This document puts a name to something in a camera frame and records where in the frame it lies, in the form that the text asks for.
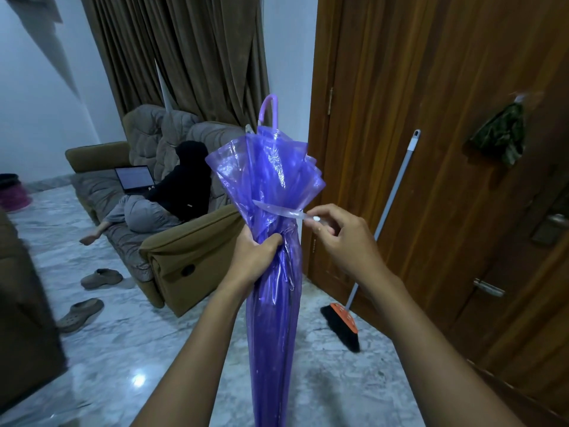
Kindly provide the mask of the person's right hand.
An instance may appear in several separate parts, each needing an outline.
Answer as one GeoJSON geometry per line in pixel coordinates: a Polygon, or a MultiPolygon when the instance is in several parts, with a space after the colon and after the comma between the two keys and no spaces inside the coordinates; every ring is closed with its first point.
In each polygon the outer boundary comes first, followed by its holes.
{"type": "Polygon", "coordinates": [[[340,257],[335,264],[366,289],[390,277],[377,243],[366,221],[335,204],[319,205],[307,211],[304,219],[340,221],[340,257]]]}

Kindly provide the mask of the brown wooden door frame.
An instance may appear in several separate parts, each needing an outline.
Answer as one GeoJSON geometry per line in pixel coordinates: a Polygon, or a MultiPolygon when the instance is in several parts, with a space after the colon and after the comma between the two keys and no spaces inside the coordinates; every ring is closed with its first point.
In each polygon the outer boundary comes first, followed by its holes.
{"type": "Polygon", "coordinates": [[[325,173],[325,161],[344,1],[318,0],[317,4],[308,152],[317,159],[327,187],[310,202],[308,208],[322,204],[328,198],[331,186],[331,175],[325,173]]]}

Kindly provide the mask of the grey clog shoe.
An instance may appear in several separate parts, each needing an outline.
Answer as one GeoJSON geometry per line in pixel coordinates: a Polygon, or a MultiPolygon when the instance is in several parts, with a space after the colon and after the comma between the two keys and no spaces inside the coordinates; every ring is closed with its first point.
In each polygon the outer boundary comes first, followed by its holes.
{"type": "Polygon", "coordinates": [[[114,286],[124,280],[123,275],[113,269],[99,268],[92,274],[81,279],[81,286],[85,290],[96,290],[103,286],[114,286]]]}
{"type": "Polygon", "coordinates": [[[92,316],[104,308],[104,302],[98,298],[73,304],[65,316],[56,322],[56,327],[62,334],[80,330],[92,316]]]}

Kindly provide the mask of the olive and grey sofa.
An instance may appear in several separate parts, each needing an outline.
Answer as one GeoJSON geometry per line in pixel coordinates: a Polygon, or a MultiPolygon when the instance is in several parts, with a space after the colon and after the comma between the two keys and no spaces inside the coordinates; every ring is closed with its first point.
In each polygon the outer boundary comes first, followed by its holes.
{"type": "Polygon", "coordinates": [[[156,308],[181,317],[226,274],[244,220],[205,157],[245,134],[242,127],[141,105],[122,120],[126,141],[69,149],[72,185],[156,308]]]}

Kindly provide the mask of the brown wooden door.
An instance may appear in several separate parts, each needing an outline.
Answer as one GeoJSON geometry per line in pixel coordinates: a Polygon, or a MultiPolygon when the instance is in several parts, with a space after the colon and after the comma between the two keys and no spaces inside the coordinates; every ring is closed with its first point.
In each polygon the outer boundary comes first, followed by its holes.
{"type": "Polygon", "coordinates": [[[375,230],[416,129],[382,257],[492,383],[569,422],[569,0],[345,0],[323,203],[375,230]],[[466,141],[517,94],[508,168],[466,141]]]}

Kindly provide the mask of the black laptop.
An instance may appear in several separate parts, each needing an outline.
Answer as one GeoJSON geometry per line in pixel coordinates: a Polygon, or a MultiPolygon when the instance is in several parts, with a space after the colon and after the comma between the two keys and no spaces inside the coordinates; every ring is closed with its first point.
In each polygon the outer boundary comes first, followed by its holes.
{"type": "Polygon", "coordinates": [[[155,180],[147,165],[116,167],[114,171],[123,192],[127,195],[141,195],[155,185],[155,180]]]}

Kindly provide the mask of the pink basket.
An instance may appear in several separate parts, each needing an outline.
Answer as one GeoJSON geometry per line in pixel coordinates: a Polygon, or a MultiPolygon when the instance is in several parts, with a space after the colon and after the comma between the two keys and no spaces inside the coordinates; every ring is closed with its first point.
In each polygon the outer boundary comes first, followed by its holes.
{"type": "Polygon", "coordinates": [[[0,208],[12,213],[28,207],[32,198],[15,173],[0,173],[0,208]]]}

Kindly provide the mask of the person's right forearm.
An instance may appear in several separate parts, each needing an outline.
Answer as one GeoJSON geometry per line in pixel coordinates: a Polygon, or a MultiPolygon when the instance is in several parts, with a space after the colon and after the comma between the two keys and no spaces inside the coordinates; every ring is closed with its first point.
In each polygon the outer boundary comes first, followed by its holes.
{"type": "Polygon", "coordinates": [[[355,279],[387,325],[426,427],[525,427],[383,266],[355,279]]]}

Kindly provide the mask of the grey broom with orange head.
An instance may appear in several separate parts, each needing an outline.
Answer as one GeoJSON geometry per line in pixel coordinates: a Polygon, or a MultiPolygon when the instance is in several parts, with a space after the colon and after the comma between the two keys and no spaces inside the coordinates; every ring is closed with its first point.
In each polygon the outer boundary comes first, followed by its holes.
{"type": "MultiPolygon", "coordinates": [[[[413,135],[409,141],[409,144],[408,144],[407,149],[406,149],[405,156],[403,158],[402,164],[401,164],[399,171],[397,173],[397,177],[395,178],[395,181],[394,181],[393,186],[390,190],[388,199],[387,199],[386,204],[383,208],[379,223],[377,225],[377,228],[375,229],[375,232],[374,232],[375,241],[378,240],[378,238],[382,232],[383,226],[384,226],[386,219],[389,215],[389,212],[390,212],[391,207],[393,205],[393,201],[395,200],[395,197],[396,197],[397,192],[399,190],[399,186],[401,185],[403,176],[407,170],[407,167],[409,165],[411,157],[413,156],[413,153],[415,151],[416,145],[417,145],[420,137],[421,137],[421,130],[416,129],[413,132],[413,135]]],[[[330,303],[329,305],[324,306],[320,309],[322,316],[325,318],[325,320],[328,324],[328,327],[337,335],[337,337],[342,342],[342,344],[344,344],[345,347],[350,352],[353,352],[353,353],[359,353],[361,351],[360,344],[359,344],[359,335],[358,335],[359,330],[358,330],[356,323],[355,323],[355,321],[351,315],[352,303],[353,303],[353,300],[355,298],[355,295],[356,295],[358,289],[359,289],[359,284],[356,282],[352,286],[352,290],[349,294],[348,300],[346,301],[346,303],[344,305],[342,305],[338,302],[333,302],[333,303],[330,303]]]]}

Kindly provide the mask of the person's left forearm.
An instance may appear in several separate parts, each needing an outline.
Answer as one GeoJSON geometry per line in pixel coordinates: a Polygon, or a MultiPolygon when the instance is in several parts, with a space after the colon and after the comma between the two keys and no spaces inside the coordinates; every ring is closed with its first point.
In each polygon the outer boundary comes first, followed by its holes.
{"type": "Polygon", "coordinates": [[[238,311],[251,288],[251,281],[222,281],[130,427],[209,427],[238,311]]]}

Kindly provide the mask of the brown curtain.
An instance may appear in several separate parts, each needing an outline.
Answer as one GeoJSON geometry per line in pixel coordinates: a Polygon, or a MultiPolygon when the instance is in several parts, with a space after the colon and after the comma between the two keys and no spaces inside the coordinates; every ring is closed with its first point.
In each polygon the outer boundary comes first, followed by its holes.
{"type": "Polygon", "coordinates": [[[269,94],[260,0],[81,0],[123,118],[174,103],[203,121],[255,126],[269,94]]]}

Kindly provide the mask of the person's left hand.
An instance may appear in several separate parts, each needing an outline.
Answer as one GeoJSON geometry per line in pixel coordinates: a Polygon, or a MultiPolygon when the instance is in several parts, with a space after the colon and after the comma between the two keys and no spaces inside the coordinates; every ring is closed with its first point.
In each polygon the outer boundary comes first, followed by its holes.
{"type": "Polygon", "coordinates": [[[252,291],[254,284],[274,260],[275,254],[260,254],[255,251],[257,242],[253,239],[247,225],[239,233],[233,257],[220,288],[238,296],[243,302],[252,291]]]}

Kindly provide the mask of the camouflage cloth on hook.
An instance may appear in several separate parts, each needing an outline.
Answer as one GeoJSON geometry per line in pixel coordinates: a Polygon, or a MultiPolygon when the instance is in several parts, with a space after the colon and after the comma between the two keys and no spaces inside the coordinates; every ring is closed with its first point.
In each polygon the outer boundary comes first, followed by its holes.
{"type": "Polygon", "coordinates": [[[482,155],[500,160],[504,166],[512,168],[525,150],[525,97],[526,94],[517,94],[512,102],[487,120],[466,143],[482,155]]]}

